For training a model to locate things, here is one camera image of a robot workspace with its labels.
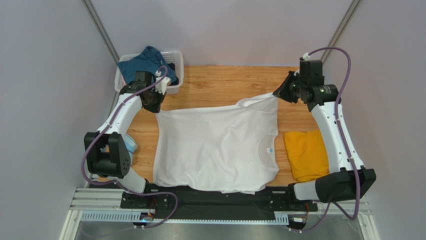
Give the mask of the aluminium frame rail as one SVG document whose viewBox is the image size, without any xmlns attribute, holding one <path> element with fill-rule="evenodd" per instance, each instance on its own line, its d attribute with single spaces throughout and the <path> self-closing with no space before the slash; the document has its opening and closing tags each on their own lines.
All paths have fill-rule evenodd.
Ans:
<svg viewBox="0 0 426 240">
<path fill-rule="evenodd" d="M 76 216 L 78 221 L 97 222 L 129 222 L 143 223 L 143 215 L 153 213 L 152 208 L 121 208 L 124 202 L 124 191 L 120 189 L 106 188 L 77 188 L 71 201 L 67 220 Z M 178 204 L 177 208 L 172 206 L 174 198 L 172 196 L 160 196 L 160 207 L 164 210 L 165 217 L 160 213 L 151 223 L 156 224 L 165 221 L 167 224 L 215 224 L 215 225 L 267 225 L 267 226 L 289 226 L 293 218 L 301 219 L 306 215 L 305 211 L 273 211 L 273 204 L 268 204 L 266 209 L 254 211 L 249 210 L 248 216 L 238 216 L 243 214 L 242 207 L 236 206 L 214 206 L 213 210 L 223 210 L 223 216 L 207 217 L 198 216 L 200 210 L 190 208 L 189 216 L 183 217 L 180 212 L 184 210 L 183 205 Z M 361 233 L 366 240 L 378 240 L 380 238 L 368 202 L 362 199 L 360 202 L 360 213 L 356 219 L 361 227 Z"/>
</svg>

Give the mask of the folded yellow t shirt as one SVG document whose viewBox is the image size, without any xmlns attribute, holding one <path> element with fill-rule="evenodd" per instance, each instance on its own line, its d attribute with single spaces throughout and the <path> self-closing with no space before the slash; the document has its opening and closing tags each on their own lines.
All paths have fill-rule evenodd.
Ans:
<svg viewBox="0 0 426 240">
<path fill-rule="evenodd" d="M 293 179 L 314 181 L 330 173 L 326 147 L 319 130 L 290 131 L 283 135 Z"/>
</svg>

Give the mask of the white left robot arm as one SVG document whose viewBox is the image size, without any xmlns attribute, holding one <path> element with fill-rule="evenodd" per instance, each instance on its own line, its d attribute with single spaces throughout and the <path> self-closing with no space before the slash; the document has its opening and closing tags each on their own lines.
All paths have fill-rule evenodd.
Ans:
<svg viewBox="0 0 426 240">
<path fill-rule="evenodd" d="M 146 196 L 148 182 L 132 169 L 132 157 L 125 135 L 136 114 L 144 109 L 159 113 L 171 79 L 168 69 L 161 66 L 155 73 L 137 71 L 135 79 L 119 91 L 118 102 L 106 122 L 95 132 L 84 136 L 85 152 L 80 170 L 85 180 L 96 186 L 106 182 L 90 180 L 88 173 L 108 178 L 134 195 Z"/>
</svg>

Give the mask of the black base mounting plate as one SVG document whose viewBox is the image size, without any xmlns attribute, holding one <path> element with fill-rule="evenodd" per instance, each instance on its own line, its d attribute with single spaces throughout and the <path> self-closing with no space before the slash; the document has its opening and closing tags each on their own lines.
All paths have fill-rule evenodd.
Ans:
<svg viewBox="0 0 426 240">
<path fill-rule="evenodd" d="M 284 186 L 267 186 L 255 194 L 201 191 L 188 186 L 159 187 L 153 183 L 148 190 L 160 194 L 141 197 L 119 193 L 119 208 L 151 209 L 157 219 L 224 221 L 266 221 L 273 220 L 276 212 L 304 214 L 319 210 L 312 201 L 293 199 Z"/>
</svg>

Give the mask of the blue t shirt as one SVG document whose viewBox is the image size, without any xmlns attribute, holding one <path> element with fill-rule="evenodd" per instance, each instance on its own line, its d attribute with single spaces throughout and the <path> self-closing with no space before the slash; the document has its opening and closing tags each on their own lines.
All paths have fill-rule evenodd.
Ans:
<svg viewBox="0 0 426 240">
<path fill-rule="evenodd" d="M 179 79 L 175 73 L 175 65 L 167 64 L 161 52 L 153 46 L 147 46 L 140 54 L 128 60 L 120 60 L 117 63 L 121 75 L 126 84 L 135 80 L 137 71 L 150 72 L 153 75 L 161 67 L 166 66 L 167 77 L 171 79 L 171 85 L 177 85 Z"/>
</svg>

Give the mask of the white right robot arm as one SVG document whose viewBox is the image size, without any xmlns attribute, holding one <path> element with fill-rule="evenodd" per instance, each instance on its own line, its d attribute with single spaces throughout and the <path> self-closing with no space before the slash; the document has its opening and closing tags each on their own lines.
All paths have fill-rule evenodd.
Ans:
<svg viewBox="0 0 426 240">
<path fill-rule="evenodd" d="M 289 103 L 306 104 L 315 119 L 328 157 L 329 174 L 316 180 L 290 185 L 299 201 L 334 203 L 359 201 L 376 181 L 375 170 L 366 168 L 346 127 L 339 90 L 325 84 L 321 60 L 299 61 L 273 95 Z"/>
</svg>

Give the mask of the white t shirt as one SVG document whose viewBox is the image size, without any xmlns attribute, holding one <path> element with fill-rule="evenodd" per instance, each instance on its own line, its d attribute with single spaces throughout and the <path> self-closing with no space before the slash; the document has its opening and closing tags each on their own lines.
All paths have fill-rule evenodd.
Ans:
<svg viewBox="0 0 426 240">
<path fill-rule="evenodd" d="M 278 99 L 271 93 L 228 106 L 163 110 L 156 119 L 158 186 L 254 194 L 279 172 Z"/>
</svg>

